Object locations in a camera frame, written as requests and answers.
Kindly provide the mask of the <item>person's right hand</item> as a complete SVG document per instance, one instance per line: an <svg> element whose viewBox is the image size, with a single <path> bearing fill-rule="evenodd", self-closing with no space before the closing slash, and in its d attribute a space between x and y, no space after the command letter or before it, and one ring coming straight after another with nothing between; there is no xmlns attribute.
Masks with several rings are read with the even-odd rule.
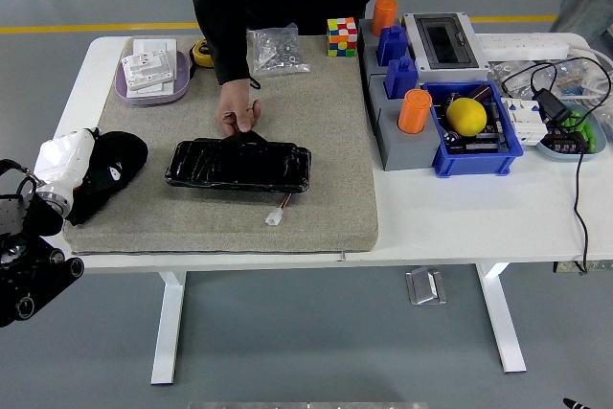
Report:
<svg viewBox="0 0 613 409"><path fill-rule="evenodd" d="M225 136L248 132L261 115L261 101L250 102L250 80L232 80L221 85L216 121Z"/></svg>

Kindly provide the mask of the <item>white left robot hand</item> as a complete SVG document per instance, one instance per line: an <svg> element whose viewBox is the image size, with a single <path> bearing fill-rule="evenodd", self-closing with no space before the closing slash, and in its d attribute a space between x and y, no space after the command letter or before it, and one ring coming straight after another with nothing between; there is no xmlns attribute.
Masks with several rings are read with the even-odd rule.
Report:
<svg viewBox="0 0 613 409"><path fill-rule="evenodd" d="M83 183L99 135L96 128L84 128L40 146L34 166L37 194L65 216L72 207L74 189Z"/></svg>

